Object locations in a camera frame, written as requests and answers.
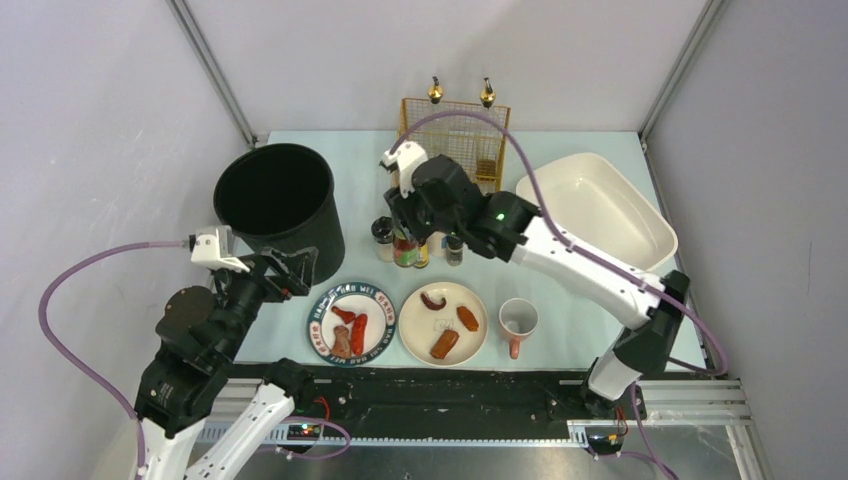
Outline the oil bottle with brown liquid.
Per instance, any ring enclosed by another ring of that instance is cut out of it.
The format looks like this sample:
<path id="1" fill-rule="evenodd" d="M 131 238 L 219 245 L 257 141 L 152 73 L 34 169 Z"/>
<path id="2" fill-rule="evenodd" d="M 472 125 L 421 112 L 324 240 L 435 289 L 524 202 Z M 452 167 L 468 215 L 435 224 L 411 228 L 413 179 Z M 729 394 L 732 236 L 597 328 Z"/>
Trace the oil bottle with brown liquid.
<path id="1" fill-rule="evenodd" d="M 482 109 L 480 114 L 486 118 L 482 123 L 478 140 L 475 144 L 476 178 L 481 183 L 495 183 L 498 173 L 498 154 L 500 150 L 500 132 L 489 122 L 498 122 L 497 113 L 493 110 L 496 94 L 489 77 L 483 79 L 484 86 L 480 92 Z"/>

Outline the clear glass oil bottle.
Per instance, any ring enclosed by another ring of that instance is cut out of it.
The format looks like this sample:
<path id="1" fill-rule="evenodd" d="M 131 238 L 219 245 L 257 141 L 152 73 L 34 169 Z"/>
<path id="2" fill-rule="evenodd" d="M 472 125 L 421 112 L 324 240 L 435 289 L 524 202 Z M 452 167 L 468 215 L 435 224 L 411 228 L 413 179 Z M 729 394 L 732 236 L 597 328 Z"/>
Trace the clear glass oil bottle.
<path id="1" fill-rule="evenodd" d="M 444 105 L 442 104 L 443 100 L 443 88 L 441 86 L 440 80 L 437 76 L 432 76 L 432 84 L 428 88 L 428 114 L 429 115 L 437 115 L 442 113 L 445 110 Z M 444 118 L 437 118 L 430 122 L 430 128 L 433 131 L 444 131 L 447 127 L 446 120 Z"/>

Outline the silver lid spice jar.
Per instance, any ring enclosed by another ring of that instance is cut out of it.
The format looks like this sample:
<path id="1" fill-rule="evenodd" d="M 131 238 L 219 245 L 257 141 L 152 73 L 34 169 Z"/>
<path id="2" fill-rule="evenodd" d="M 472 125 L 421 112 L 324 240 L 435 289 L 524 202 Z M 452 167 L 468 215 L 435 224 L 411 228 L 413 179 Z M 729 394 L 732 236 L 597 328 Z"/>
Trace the silver lid spice jar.
<path id="1" fill-rule="evenodd" d="M 427 239 L 427 248 L 431 256 L 444 258 L 446 254 L 446 235 L 442 232 L 434 232 Z"/>

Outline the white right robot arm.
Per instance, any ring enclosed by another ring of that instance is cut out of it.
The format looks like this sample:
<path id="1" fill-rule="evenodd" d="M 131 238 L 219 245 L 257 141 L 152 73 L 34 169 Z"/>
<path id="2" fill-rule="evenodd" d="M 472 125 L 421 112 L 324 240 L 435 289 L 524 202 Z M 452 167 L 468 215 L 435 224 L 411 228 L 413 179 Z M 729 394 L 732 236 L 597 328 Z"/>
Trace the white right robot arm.
<path id="1" fill-rule="evenodd" d="M 569 237 L 535 204 L 510 192 L 482 194 L 458 163 L 429 157 L 413 144 L 385 153 L 381 166 L 398 177 L 384 198 L 402 231 L 416 240 L 436 232 L 475 254 L 541 272 L 582 295 L 623 329 L 584 381 L 590 400 L 617 401 L 645 374 L 662 370 L 682 322 L 688 278 L 640 272 Z"/>

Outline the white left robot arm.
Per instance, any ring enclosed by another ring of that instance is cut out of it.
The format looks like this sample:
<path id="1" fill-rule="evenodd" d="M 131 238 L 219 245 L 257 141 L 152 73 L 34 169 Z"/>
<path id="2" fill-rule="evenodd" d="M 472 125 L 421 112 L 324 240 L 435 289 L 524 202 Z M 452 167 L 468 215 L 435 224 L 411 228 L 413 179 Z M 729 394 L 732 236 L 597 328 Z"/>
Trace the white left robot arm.
<path id="1" fill-rule="evenodd" d="M 134 410 L 140 419 L 141 479 L 232 479 L 270 431 L 310 403 L 314 376 L 283 358 L 270 364 L 254 398 L 209 451 L 188 463 L 193 445 L 227 385 L 235 357 L 266 303 L 310 292 L 319 252 L 265 247 L 237 257 L 218 245 L 193 247 L 191 261 L 217 286 L 173 295 L 156 326 L 161 343 L 141 376 Z"/>

